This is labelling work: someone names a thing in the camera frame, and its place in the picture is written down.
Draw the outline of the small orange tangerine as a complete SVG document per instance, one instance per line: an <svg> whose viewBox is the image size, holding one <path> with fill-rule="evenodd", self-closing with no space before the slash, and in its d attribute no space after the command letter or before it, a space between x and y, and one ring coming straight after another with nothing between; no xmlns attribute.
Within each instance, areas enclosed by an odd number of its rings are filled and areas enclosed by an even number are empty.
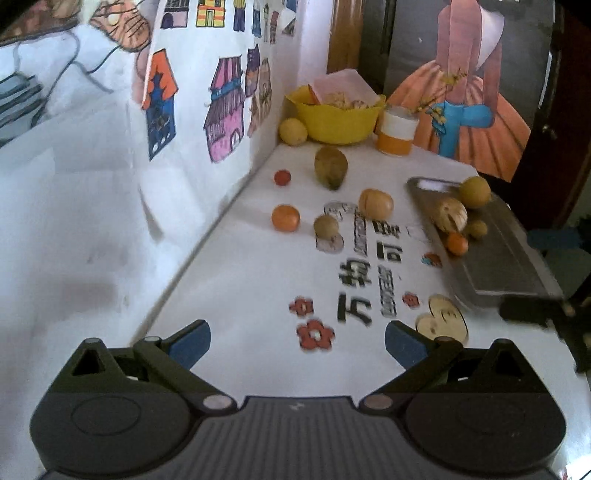
<svg viewBox="0 0 591 480"><path fill-rule="evenodd" d="M301 223L301 214L297 208L287 204L277 205L271 214L273 228L280 232L297 231Z"/></svg>
<svg viewBox="0 0 591 480"><path fill-rule="evenodd" d="M449 233L445 246L447 251L456 257L462 257L469 251L468 239L459 232Z"/></svg>

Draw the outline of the small brown kiwi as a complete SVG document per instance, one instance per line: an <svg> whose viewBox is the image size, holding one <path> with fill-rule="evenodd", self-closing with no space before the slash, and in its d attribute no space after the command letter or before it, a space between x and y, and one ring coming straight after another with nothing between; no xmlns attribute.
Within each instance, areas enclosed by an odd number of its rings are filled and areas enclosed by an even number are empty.
<svg viewBox="0 0 591 480"><path fill-rule="evenodd" d="M488 235L489 228L483 220L473 220L467 224L465 232L471 238L481 240Z"/></svg>
<svg viewBox="0 0 591 480"><path fill-rule="evenodd" d="M339 221L331 215L325 214L315 218L315 236L322 240L331 240L339 234Z"/></svg>

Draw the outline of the round orange fruit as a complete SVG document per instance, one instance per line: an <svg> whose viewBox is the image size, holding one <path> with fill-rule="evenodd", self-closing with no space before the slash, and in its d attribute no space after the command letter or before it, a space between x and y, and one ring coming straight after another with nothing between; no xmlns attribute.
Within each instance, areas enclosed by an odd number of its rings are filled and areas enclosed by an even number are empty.
<svg viewBox="0 0 591 480"><path fill-rule="evenodd" d="M358 206L367 219L387 221L394 211L394 199L382 190L365 189L360 194Z"/></svg>

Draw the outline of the large yellow lemon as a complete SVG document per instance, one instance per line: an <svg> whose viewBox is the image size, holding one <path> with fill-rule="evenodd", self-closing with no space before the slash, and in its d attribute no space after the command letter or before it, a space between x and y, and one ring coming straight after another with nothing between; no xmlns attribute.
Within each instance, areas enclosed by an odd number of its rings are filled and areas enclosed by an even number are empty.
<svg viewBox="0 0 591 480"><path fill-rule="evenodd" d="M483 177L470 177L460 185L459 197L466 208L480 209L491 200L491 188Z"/></svg>

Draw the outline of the brown green pear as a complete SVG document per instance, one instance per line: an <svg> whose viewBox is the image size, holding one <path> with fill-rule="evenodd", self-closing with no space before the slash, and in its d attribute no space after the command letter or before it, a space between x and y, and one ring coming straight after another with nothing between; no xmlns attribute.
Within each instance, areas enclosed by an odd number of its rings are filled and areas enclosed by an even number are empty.
<svg viewBox="0 0 591 480"><path fill-rule="evenodd" d="M338 148L322 146L315 153L315 176L329 190L337 191L341 188L348 168L348 159Z"/></svg>

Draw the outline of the silver metal tray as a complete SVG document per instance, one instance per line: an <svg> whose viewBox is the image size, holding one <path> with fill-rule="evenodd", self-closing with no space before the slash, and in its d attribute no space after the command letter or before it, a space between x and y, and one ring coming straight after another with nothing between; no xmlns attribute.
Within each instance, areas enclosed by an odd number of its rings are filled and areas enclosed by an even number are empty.
<svg viewBox="0 0 591 480"><path fill-rule="evenodd" d="M528 245L526 232L510 207L495 194L487 205L469 212L471 220L487 224L487 235L472 240L461 257L448 252L446 235L435 225L433 215L442 200L458 196L459 186L458 182L425 177L407 181L455 297L474 309L497 308L510 295L560 298L562 290L544 258Z"/></svg>

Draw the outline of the small red cherry tomato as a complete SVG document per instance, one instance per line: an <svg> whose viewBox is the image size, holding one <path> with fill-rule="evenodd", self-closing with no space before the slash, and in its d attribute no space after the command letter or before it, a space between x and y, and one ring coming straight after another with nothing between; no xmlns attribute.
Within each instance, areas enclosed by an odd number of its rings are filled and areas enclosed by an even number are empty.
<svg viewBox="0 0 591 480"><path fill-rule="evenodd" d="M291 181L291 174L289 170L281 169L277 170L276 173L273 175L273 182L276 183L277 186L283 187L290 184Z"/></svg>

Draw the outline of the white orange cup vase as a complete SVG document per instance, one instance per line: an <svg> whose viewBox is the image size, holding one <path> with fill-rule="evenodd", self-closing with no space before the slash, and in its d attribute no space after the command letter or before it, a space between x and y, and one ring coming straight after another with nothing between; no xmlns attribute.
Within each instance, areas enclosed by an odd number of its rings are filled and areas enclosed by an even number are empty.
<svg viewBox="0 0 591 480"><path fill-rule="evenodd" d="M388 105L379 122L377 150L394 156L409 155L419 122L419 116L411 110Z"/></svg>

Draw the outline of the yellow plastic bowl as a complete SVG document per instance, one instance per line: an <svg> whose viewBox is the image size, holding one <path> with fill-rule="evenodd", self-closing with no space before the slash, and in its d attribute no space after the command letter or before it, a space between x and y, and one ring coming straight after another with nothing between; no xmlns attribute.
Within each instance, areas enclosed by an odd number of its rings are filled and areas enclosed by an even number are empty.
<svg viewBox="0 0 591 480"><path fill-rule="evenodd" d="M297 118L308 129L308 137L331 145L351 145L365 141L374 132L381 111L386 105L384 95L374 106L363 109L339 109L315 104L308 85L298 87L286 96L294 105Z"/></svg>

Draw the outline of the small yellow lemon by bowl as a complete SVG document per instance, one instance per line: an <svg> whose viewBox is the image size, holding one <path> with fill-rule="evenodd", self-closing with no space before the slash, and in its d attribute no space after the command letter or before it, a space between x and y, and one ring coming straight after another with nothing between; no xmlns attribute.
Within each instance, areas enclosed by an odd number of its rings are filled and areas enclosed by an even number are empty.
<svg viewBox="0 0 591 480"><path fill-rule="evenodd" d="M300 146L308 140L308 129L297 118L287 118L280 123L280 140L290 146Z"/></svg>

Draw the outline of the orange dress painting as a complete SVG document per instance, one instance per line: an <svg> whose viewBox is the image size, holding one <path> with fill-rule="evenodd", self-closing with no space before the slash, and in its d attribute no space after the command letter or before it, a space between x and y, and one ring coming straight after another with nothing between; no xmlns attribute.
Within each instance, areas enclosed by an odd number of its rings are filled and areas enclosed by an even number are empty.
<svg viewBox="0 0 591 480"><path fill-rule="evenodd" d="M501 94L505 17L479 1L438 15L436 58L408 75L388 103L419 116L414 144L511 181L531 128Z"/></svg>

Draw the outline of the snacks in yellow bowl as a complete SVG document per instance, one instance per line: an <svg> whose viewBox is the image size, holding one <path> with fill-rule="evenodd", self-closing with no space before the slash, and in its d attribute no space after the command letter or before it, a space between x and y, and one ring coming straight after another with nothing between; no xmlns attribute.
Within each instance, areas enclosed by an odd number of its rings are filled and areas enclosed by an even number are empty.
<svg viewBox="0 0 591 480"><path fill-rule="evenodd" d="M375 107L377 104L382 100L382 97L379 96L377 102L373 104L367 103L362 99L349 99L348 95L345 92L332 92L325 95L322 100L322 105L328 105L339 110L349 111L349 110L366 110L370 107Z"/></svg>

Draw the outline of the pink paper in bowl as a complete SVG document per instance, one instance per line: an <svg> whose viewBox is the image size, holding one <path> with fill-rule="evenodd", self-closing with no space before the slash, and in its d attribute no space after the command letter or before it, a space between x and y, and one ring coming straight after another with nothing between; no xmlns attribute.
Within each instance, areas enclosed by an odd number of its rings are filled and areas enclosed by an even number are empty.
<svg viewBox="0 0 591 480"><path fill-rule="evenodd" d="M321 103L322 98L332 92L345 92L349 99L362 99L373 104L379 95L355 69L344 69L318 77L308 85L311 94Z"/></svg>

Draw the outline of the houses drawing paper sheet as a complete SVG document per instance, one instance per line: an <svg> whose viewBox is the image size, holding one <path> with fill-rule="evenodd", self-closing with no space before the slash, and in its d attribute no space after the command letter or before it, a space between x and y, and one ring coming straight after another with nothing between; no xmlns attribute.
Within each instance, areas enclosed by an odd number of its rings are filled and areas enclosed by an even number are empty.
<svg viewBox="0 0 591 480"><path fill-rule="evenodd" d="M147 166L238 183L276 144L297 79L297 1L161 1L143 83Z"/></svg>

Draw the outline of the cartoon characters poster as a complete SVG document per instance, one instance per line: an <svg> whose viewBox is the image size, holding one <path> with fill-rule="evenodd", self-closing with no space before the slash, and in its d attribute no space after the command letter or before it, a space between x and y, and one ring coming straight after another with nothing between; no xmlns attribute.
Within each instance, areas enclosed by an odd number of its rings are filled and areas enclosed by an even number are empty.
<svg viewBox="0 0 591 480"><path fill-rule="evenodd" d="M104 95L141 102L156 1L4 1L1 142Z"/></svg>

